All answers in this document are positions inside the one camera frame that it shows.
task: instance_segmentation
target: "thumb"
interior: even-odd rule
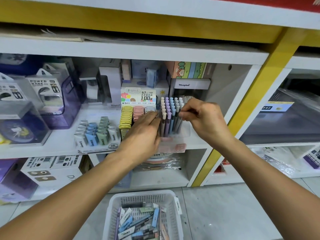
[[[182,117],[183,120],[190,121],[190,122],[198,119],[198,117],[194,113],[191,113],[191,112],[188,112],[188,111],[180,112],[179,116]]]

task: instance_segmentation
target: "person's left hand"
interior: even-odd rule
[[[120,143],[117,153],[122,157],[132,159],[139,165],[157,153],[161,141],[158,127],[161,119],[156,118],[158,112],[148,112],[134,123],[125,138]]]

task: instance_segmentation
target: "barcode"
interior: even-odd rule
[[[63,163],[66,159],[66,156],[60,156],[57,163]]]
[[[48,156],[48,157],[45,157],[43,161],[44,161],[44,162],[50,162],[50,160],[51,160],[51,157]]]

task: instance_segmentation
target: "hand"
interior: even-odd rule
[[[158,151],[161,141],[158,134],[161,119],[156,118],[158,114],[148,112],[139,117],[116,151],[131,159],[134,166],[143,163]]]
[[[181,109],[182,120],[190,121],[198,136],[214,149],[222,149],[234,141],[220,107],[196,98],[190,99]]]

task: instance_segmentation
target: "person's right hand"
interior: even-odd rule
[[[230,146],[235,140],[216,103],[192,98],[181,109],[179,116],[190,121],[198,136],[214,149]]]

